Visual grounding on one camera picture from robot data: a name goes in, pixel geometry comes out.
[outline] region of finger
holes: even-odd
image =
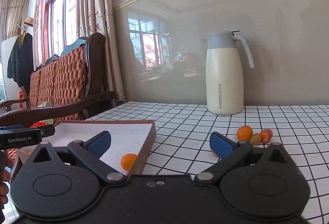
[[[15,152],[11,152],[8,154],[9,158],[11,158],[12,160],[14,160],[16,158],[16,153]]]
[[[0,196],[0,204],[6,204],[8,203],[8,197],[6,195],[1,195]]]
[[[8,188],[7,184],[1,183],[0,184],[0,195],[6,195],[6,194],[8,194],[8,192],[9,192],[9,188]]]
[[[14,160],[11,158],[7,158],[6,167],[10,167],[13,164],[14,164]]]
[[[0,171],[0,181],[10,181],[10,173],[7,170]]]

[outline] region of kiwi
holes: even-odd
[[[253,145],[260,144],[262,142],[262,137],[259,133],[255,133],[250,137],[249,142],[251,142]]]

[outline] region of jug handle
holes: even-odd
[[[246,41],[244,40],[244,38],[240,37],[240,36],[233,36],[233,39],[235,41],[239,41],[242,43],[244,50],[246,51],[247,57],[248,57],[248,61],[249,61],[249,66],[250,68],[255,68],[254,66],[254,60],[252,60],[252,56],[251,56],[251,52],[250,49],[248,47],[248,44],[246,43]]]

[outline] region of hat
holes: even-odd
[[[25,21],[23,22],[25,25],[28,25],[28,26],[31,26],[31,27],[33,27],[33,17],[27,17],[26,19],[25,19]]]

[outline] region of beige curtain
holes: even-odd
[[[115,91],[113,106],[125,102],[121,72],[116,47],[112,0],[77,0],[78,37],[100,32],[106,47],[106,88]]]
[[[33,61],[34,68],[42,63],[44,6],[46,0],[37,0],[33,23]]]
[[[17,24],[22,26],[22,13],[27,1],[0,0],[0,44],[2,41],[17,35],[19,29]]]

